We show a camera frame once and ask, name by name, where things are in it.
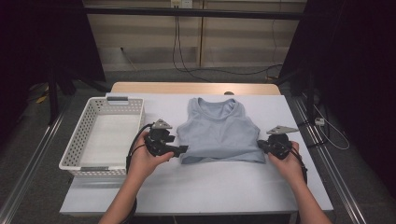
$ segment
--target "gray tank top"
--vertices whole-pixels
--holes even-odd
[[[253,161],[265,163],[257,145],[260,129],[245,115],[244,106],[229,99],[209,103],[192,98],[188,120],[177,128],[181,145],[189,146],[181,163]]]

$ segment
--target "forearm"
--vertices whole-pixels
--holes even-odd
[[[295,181],[290,186],[296,198],[303,224],[331,223],[303,180]]]
[[[143,178],[125,179],[119,192],[99,223],[121,223],[131,212],[137,192],[143,184]]]

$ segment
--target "basket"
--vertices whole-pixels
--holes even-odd
[[[59,163],[75,176],[125,176],[125,158],[143,126],[144,100],[92,97]]]

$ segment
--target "person's left hand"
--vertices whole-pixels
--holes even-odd
[[[128,170],[128,176],[139,178],[142,181],[151,175],[159,164],[169,161],[174,156],[174,152],[168,152],[158,157],[152,156],[146,146],[142,146],[145,145],[144,137],[148,134],[148,132],[143,132],[138,137],[134,145],[134,149],[137,147],[138,149],[135,150],[131,158],[131,164]]]

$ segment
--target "human arm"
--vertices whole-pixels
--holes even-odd
[[[146,178],[159,164],[169,161],[174,156],[173,152],[168,152],[162,156],[153,157],[144,146],[144,136],[147,134],[149,133],[144,132],[137,139],[128,175],[99,223],[121,223],[131,212],[137,192]]]
[[[297,151],[299,150],[298,143],[291,142],[291,145]],[[271,153],[268,153],[268,157],[289,183],[297,201],[302,223],[331,223],[305,184],[301,164],[297,158],[291,155],[291,153],[284,160],[279,160]]]

